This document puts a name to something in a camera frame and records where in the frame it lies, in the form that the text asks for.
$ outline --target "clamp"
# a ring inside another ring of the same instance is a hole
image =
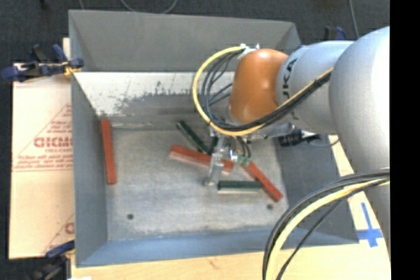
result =
[[[52,52],[55,56],[53,63],[42,63],[41,59],[47,59],[42,53],[39,45],[32,47],[29,54],[29,62],[7,67],[1,70],[1,75],[6,81],[24,82],[29,79],[47,77],[52,75],[64,74],[70,76],[75,71],[80,71],[85,65],[82,58],[67,59],[62,48],[55,44],[52,46]]]

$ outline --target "blue tape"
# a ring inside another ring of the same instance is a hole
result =
[[[376,247],[378,246],[378,242],[376,239],[378,238],[382,238],[382,232],[380,229],[374,229],[372,227],[372,223],[370,221],[369,218],[369,214],[368,214],[368,210],[366,208],[366,204],[362,202],[362,209],[363,209],[363,213],[365,215],[365,219],[367,222],[367,227],[368,229],[366,230],[357,230],[357,236],[359,238],[359,240],[361,239],[366,239],[369,243],[369,247]]]

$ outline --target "robotic arm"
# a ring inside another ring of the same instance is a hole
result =
[[[389,44],[390,28],[386,27],[356,41],[303,46],[290,56],[255,49],[242,55],[236,68],[224,118],[228,123],[209,117],[205,102],[196,106],[210,126],[228,136],[279,136],[289,129],[287,125],[293,125],[337,134],[355,172],[388,168]],[[213,69],[221,68],[222,62]],[[390,256],[389,184],[366,195]]]

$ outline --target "yellow cable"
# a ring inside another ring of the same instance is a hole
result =
[[[207,116],[205,114],[205,112],[203,111],[202,107],[200,106],[200,101],[198,100],[198,94],[197,94],[197,89],[198,89],[198,81],[200,79],[201,74],[203,73],[204,69],[214,60],[218,59],[221,56],[224,56],[226,54],[229,54],[231,52],[237,52],[239,50],[245,49],[247,48],[246,46],[237,46],[237,47],[230,47],[224,50],[221,50],[219,52],[217,52],[216,54],[212,55],[210,58],[208,58],[199,68],[199,70],[196,73],[196,76],[194,77],[194,81],[192,83],[192,98],[194,100],[194,105],[196,106],[196,109],[198,110],[198,113],[201,115],[201,117],[205,120],[206,123],[208,123],[211,127],[213,127],[215,130],[219,131],[222,134],[228,135],[228,136],[243,136],[246,134],[249,134],[251,132],[254,132],[255,130],[258,130],[259,128],[262,127],[262,125],[259,125],[257,127],[253,127],[251,129],[247,129],[247,130],[243,130],[243,131],[229,131],[229,130],[224,130],[220,127],[218,127],[216,124],[214,124],[214,122],[212,122],[209,118],[209,116]]]
[[[221,56],[224,56],[225,54],[228,54],[230,52],[236,52],[242,49],[246,49],[246,46],[237,46],[237,47],[230,47],[224,50],[221,50],[219,52],[217,52],[216,54],[212,55],[210,58],[208,58],[199,68],[199,70],[196,73],[196,76],[194,77],[194,81],[192,83],[192,98],[194,100],[194,105],[196,106],[196,109],[198,111],[198,113],[201,115],[201,117],[206,121],[206,123],[208,123],[211,127],[213,127],[215,130],[219,131],[222,134],[225,134],[227,136],[245,136],[247,134],[250,134],[252,132],[255,132],[256,130],[261,129],[265,124],[260,124],[254,127],[251,127],[249,129],[246,130],[240,130],[240,131],[231,131],[231,130],[225,130],[220,128],[219,126],[217,126],[216,124],[214,124],[214,122],[212,122],[209,118],[208,115],[205,114],[205,112],[203,111],[202,107],[200,106],[200,101],[198,100],[198,93],[197,93],[197,89],[198,89],[198,81],[200,79],[200,76],[202,75],[204,69],[214,60],[218,59]],[[321,76],[319,76],[317,79],[321,79],[327,75],[329,75],[331,72],[333,71],[333,68],[328,69],[325,73],[323,73]],[[290,101],[292,101],[292,99],[294,99],[297,95],[299,95],[302,91],[306,90],[309,86],[311,86],[313,84],[313,82],[310,82],[307,86],[305,86],[303,89],[301,89],[300,91],[298,91],[296,94],[294,94],[292,97],[290,97],[288,100],[286,100],[281,106],[278,106],[276,108],[276,110],[282,108],[283,106],[285,106],[286,104],[290,103]]]
[[[309,216],[310,214],[312,214],[315,210],[319,209],[320,207],[336,201],[350,193],[352,193],[353,191],[360,189],[362,187],[366,187],[370,184],[375,184],[376,182],[378,182],[380,179],[378,180],[374,180],[374,181],[369,181],[369,182],[364,182],[364,183],[360,183],[357,184],[355,186],[351,186],[348,188],[345,188],[343,190],[339,190],[336,191],[334,193],[330,193],[326,196],[324,196],[323,198],[311,203],[309,206],[307,206],[306,208],[304,208],[301,212],[299,212],[298,214],[296,214],[287,224],[287,226],[284,228],[284,230],[281,232],[281,234],[278,236],[270,258],[268,259],[268,265],[267,265],[267,271],[266,271],[266,279],[267,280],[273,280],[275,279],[274,276],[276,276],[274,274],[274,268],[276,266],[276,260],[278,259],[278,255],[280,253],[280,249],[283,247],[283,244],[285,243],[287,237],[289,237],[290,233],[293,231],[293,229],[299,225],[299,223],[305,219],[307,216]]]

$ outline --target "cable bundle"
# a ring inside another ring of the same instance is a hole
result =
[[[215,84],[215,82],[226,71],[229,62],[246,48],[247,47],[243,45],[238,47],[230,47],[212,55],[199,68],[199,70],[196,73],[196,76],[194,77],[194,82],[192,85],[192,96],[194,99],[194,104],[201,117],[215,130],[228,136],[245,136],[263,127],[267,127],[275,123],[276,121],[279,121],[280,119],[283,119],[291,110],[293,110],[293,108],[295,108],[298,104],[300,104],[303,100],[310,96],[316,89],[321,87],[323,84],[327,83],[329,81],[329,78],[331,77],[331,72],[333,71],[333,68],[327,70],[325,73],[323,73],[313,82],[309,83],[306,87],[301,89],[289,100],[284,102],[281,106],[277,107],[273,112],[269,113],[268,115],[258,118],[257,120],[254,120],[250,123],[242,125],[233,125],[227,123],[220,117],[216,116],[210,109],[210,106],[212,104],[229,95],[224,94],[221,97],[217,97],[227,88],[232,86],[232,84],[225,86],[214,95],[210,94],[210,90]],[[207,67],[209,67],[211,63],[214,64],[210,67],[210,70],[207,72],[207,75],[205,76],[201,86],[200,96],[198,96],[198,82],[204,70],[207,69]]]
[[[274,226],[270,237],[268,238],[262,264],[263,280],[273,280],[275,275],[276,260],[280,253],[280,249],[284,245],[286,239],[299,223],[315,210],[335,202],[324,213],[324,215],[309,229],[308,233],[303,237],[297,245],[295,251],[282,265],[276,280],[282,278],[286,267],[289,265],[297,251],[303,246],[310,234],[334,211],[343,201],[347,200],[354,194],[365,191],[375,186],[381,186],[389,183],[390,169],[379,169],[346,175],[338,180],[332,181],[322,187],[316,189],[306,197],[295,203],[283,214],[277,224]]]

